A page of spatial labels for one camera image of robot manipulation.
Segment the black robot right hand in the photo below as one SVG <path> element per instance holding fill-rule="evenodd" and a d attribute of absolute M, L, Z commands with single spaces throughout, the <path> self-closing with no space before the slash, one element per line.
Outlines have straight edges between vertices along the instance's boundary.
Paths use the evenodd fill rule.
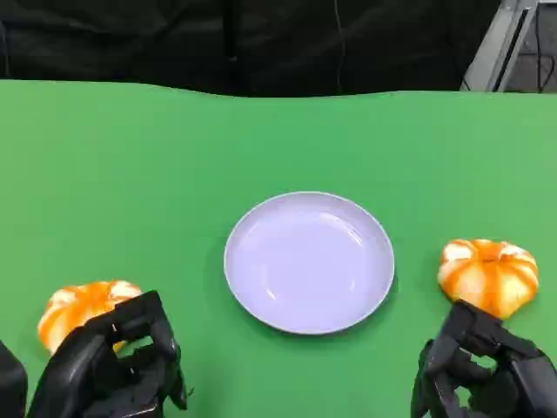
<path fill-rule="evenodd" d="M 556 369 L 500 319 L 458 300 L 419 355 L 412 417 L 554 417 Z"/>

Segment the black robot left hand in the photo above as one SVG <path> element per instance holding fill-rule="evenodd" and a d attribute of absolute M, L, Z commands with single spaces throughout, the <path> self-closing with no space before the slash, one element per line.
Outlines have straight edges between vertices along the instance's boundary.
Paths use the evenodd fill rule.
<path fill-rule="evenodd" d="M 43 371 L 29 417 L 161 417 L 187 409 L 181 349 L 158 292 L 121 302 L 64 338 Z"/>

